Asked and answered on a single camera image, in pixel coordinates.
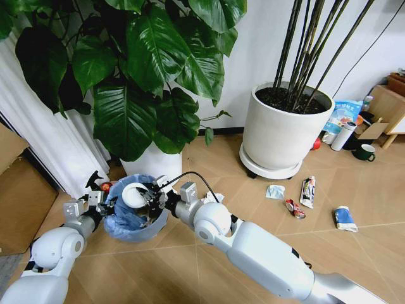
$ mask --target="blue trash bag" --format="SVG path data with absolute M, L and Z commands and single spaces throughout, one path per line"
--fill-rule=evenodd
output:
M 125 186 L 133 182 L 153 182 L 154 177 L 147 174 L 134 174 L 120 179 L 111 189 L 106 201 L 111 201 L 117 197 L 114 206 L 114 215 L 109 215 L 104 219 L 104 230 L 113 238 L 126 242 L 143 242 L 155 237 L 166 225 L 169 211 L 164 209 L 161 215 L 149 226 L 142 228 L 146 217 L 139 217 L 134 213 L 134 209 L 128 207 L 122 199 L 122 191 Z

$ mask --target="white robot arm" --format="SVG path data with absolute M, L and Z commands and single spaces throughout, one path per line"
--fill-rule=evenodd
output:
M 139 188 L 144 200 L 141 204 L 154 202 L 160 208 L 169 209 L 199 239 L 219 248 L 237 268 L 271 293 L 304 304 L 386 303 L 340 274 L 313 272 L 295 249 L 260 226 L 232 215 L 225 205 L 204 204 L 197 198 L 195 183 L 185 183 L 177 195 L 166 181 L 166 177 L 160 177 L 153 191 Z M 70 212 L 73 216 L 67 224 L 45 233 L 34 243 L 27 269 L 10 286 L 0 304 L 63 303 L 74 259 L 96 229 L 100 213 L 104 215 L 101 194 L 100 191 L 90 193 L 89 206 L 93 208 L 80 216 L 78 204 L 72 203 L 71 208 L 75 210 Z M 50 271 L 40 272 L 42 268 Z

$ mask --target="green mug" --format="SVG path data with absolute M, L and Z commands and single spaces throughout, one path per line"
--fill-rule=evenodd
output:
M 352 154 L 359 160 L 368 160 L 369 162 L 372 162 L 375 160 L 374 152 L 375 148 L 373 146 L 362 144 L 356 151 L 352 151 Z

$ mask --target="black cable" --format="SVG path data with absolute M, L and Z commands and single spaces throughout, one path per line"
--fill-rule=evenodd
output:
M 356 67 L 356 65 L 360 62 L 360 60 L 363 59 L 363 57 L 367 54 L 367 52 L 373 47 L 373 45 L 377 42 L 377 40 L 379 40 L 379 38 L 381 37 L 381 35 L 385 32 L 385 30 L 387 29 L 387 27 L 389 27 L 389 25 L 391 24 L 391 22 L 394 20 L 394 18 L 398 15 L 398 12 L 401 10 L 401 8 L 403 7 L 403 5 L 405 4 L 405 0 L 402 2 L 402 4 L 399 6 L 399 8 L 397 9 L 397 11 L 395 12 L 394 16 L 392 16 L 391 20 L 389 21 L 389 23 L 384 27 L 384 29 L 382 30 L 382 32 L 380 33 L 380 35 L 378 35 L 378 37 L 374 40 L 374 42 L 369 46 L 369 48 L 363 53 L 363 55 L 361 55 L 360 59 L 352 66 L 352 68 L 348 71 L 348 73 L 345 75 L 345 77 L 343 78 L 342 82 L 340 83 L 339 87 L 337 88 L 335 94 L 333 95 L 333 98 L 335 98 L 336 94 L 338 93 L 338 91 L 340 90 L 340 88 L 342 87 L 343 82 L 346 80 L 347 76 L 349 76 L 350 72 Z
M 209 184 L 207 183 L 207 181 L 204 179 L 204 177 L 202 177 L 202 175 L 200 173 L 197 173 L 195 171 L 188 171 L 186 173 L 183 173 L 181 175 L 179 175 L 178 177 L 172 179 L 170 182 L 167 182 L 166 184 L 164 184 L 163 186 L 159 187 L 159 189 L 162 189 L 164 187 L 166 187 L 167 185 L 170 185 L 172 182 L 177 181 L 178 179 L 181 179 L 183 176 L 187 175 L 187 174 L 196 174 L 200 179 L 202 179 L 202 181 L 205 183 L 205 185 L 207 186 L 207 188 L 209 189 L 209 191 L 212 193 L 212 195 L 214 196 L 214 199 L 216 200 L 217 203 L 219 203 L 220 201 L 218 201 L 218 198 L 216 198 L 214 191 L 211 189 L 211 187 L 209 186 Z

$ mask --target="white bottle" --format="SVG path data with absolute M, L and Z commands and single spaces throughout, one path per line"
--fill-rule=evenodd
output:
M 370 102 L 372 102 L 373 99 L 374 99 L 373 96 L 367 95 L 364 98 L 363 106 L 361 107 L 361 111 L 368 111 L 368 109 L 370 109 Z
M 346 122 L 330 147 L 335 151 L 340 151 L 356 127 L 357 125 L 354 122 Z

